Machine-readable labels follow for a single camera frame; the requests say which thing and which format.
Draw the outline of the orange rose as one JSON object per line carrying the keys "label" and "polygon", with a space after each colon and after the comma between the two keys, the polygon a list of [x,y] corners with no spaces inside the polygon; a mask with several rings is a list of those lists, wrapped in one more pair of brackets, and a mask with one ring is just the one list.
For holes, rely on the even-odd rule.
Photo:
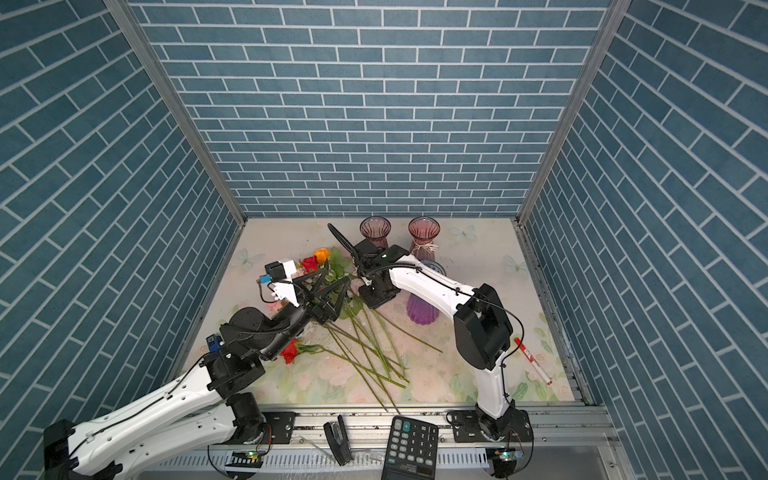
{"label": "orange rose", "polygon": [[328,248],[320,248],[314,252],[314,257],[319,264],[325,264],[331,256]]}

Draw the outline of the pink glass vase with twine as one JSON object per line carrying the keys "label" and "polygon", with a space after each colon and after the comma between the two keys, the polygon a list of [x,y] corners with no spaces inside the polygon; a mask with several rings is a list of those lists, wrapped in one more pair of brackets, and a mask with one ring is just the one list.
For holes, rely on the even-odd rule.
{"label": "pink glass vase with twine", "polygon": [[408,224],[408,232],[411,235],[411,254],[418,260],[434,261],[438,249],[434,240],[441,231],[437,220],[428,216],[420,216],[412,219]]}

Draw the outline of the purple blue ribbed glass vase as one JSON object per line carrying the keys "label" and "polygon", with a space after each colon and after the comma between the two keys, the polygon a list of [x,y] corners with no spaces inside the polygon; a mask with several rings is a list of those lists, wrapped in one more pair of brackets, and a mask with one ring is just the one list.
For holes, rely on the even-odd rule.
{"label": "purple blue ribbed glass vase", "polygon": [[[446,273],[443,266],[436,261],[425,259],[422,263],[441,275]],[[415,294],[411,294],[408,298],[406,312],[409,319],[417,325],[430,325],[440,316],[440,311],[436,307]]]}

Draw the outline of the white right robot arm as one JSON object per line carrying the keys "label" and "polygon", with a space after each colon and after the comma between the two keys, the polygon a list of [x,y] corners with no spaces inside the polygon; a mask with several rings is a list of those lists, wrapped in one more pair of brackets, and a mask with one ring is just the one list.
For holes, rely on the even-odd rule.
{"label": "white right robot arm", "polygon": [[474,368],[475,411],[483,436],[501,441],[515,433],[520,441],[531,442],[527,413],[516,408],[506,390],[504,361],[519,348],[512,341],[512,313],[503,308],[496,290],[451,280],[398,245],[383,249],[367,239],[342,245],[363,281],[359,294],[368,307],[376,309],[405,290],[453,320],[456,349]]}

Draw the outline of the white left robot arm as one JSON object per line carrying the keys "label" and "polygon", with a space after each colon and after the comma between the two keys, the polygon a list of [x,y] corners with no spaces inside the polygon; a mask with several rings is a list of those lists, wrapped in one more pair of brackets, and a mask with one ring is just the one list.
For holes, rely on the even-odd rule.
{"label": "white left robot arm", "polygon": [[100,418],[60,420],[44,431],[47,479],[118,479],[212,444],[270,443],[273,433],[248,387],[312,322],[341,314],[351,280],[327,282],[328,269],[275,286],[274,317],[236,311],[210,349],[180,377]]}

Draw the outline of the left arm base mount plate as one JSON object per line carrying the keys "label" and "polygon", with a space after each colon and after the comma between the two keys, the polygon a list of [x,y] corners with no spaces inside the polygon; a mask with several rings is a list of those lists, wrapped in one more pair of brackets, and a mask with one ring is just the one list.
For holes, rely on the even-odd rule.
{"label": "left arm base mount plate", "polygon": [[293,411],[264,412],[263,445],[288,445],[291,443],[297,413]]}

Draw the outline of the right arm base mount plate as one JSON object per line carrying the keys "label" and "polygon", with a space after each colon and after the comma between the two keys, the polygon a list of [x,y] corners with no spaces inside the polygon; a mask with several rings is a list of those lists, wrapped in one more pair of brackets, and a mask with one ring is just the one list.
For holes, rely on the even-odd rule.
{"label": "right arm base mount plate", "polygon": [[522,442],[534,440],[529,415],[524,410],[509,407],[494,419],[479,408],[449,410],[446,419],[457,443]]}

